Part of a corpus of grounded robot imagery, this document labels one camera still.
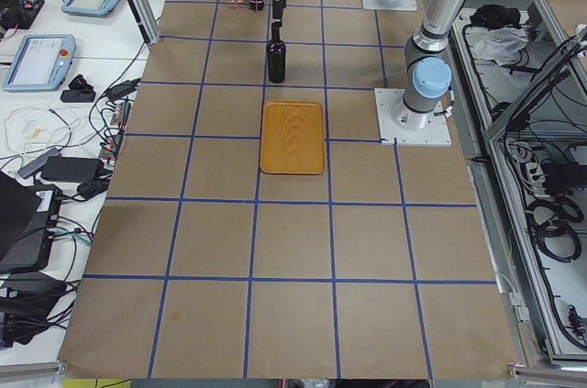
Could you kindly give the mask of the white crumpled cloth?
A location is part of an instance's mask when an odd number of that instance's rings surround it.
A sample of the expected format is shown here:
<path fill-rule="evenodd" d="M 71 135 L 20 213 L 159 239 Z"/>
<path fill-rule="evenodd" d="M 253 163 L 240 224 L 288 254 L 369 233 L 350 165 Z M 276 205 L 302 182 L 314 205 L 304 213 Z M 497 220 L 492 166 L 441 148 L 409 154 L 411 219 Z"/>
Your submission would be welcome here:
<path fill-rule="evenodd" d="M 528 34 L 521 28 L 499 28 L 484 33 L 471 48 L 476 60 L 494 61 L 498 65 L 514 64 L 528 43 Z"/>

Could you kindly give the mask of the near teach pendant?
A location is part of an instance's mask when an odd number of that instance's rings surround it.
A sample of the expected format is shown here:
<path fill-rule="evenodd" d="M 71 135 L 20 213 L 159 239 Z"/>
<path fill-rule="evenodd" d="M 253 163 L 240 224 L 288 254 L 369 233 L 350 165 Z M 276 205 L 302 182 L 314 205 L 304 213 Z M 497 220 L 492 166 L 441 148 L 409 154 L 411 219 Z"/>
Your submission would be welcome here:
<path fill-rule="evenodd" d="M 3 89 L 11 93 L 56 91 L 66 79 L 76 46 L 71 34 L 26 35 Z"/>

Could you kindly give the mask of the wooden tray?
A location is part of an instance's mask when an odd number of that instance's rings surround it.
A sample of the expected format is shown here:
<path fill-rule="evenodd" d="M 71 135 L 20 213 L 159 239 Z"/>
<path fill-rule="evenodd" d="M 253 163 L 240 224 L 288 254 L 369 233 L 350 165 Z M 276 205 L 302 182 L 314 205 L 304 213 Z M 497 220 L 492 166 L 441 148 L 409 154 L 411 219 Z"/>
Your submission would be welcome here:
<path fill-rule="evenodd" d="M 260 170 L 318 175 L 325 169 L 324 109 L 317 102 L 276 101 L 263 107 Z"/>

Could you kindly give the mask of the black power adapter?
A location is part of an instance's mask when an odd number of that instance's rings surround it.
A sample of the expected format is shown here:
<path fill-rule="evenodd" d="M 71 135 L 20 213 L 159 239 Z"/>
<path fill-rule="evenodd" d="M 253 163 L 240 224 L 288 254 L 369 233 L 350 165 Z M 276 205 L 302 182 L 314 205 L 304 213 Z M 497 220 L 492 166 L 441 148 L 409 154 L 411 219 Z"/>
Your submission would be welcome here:
<path fill-rule="evenodd" d="M 103 168 L 99 159 L 49 157 L 40 177 L 47 181 L 80 183 L 93 180 Z"/>

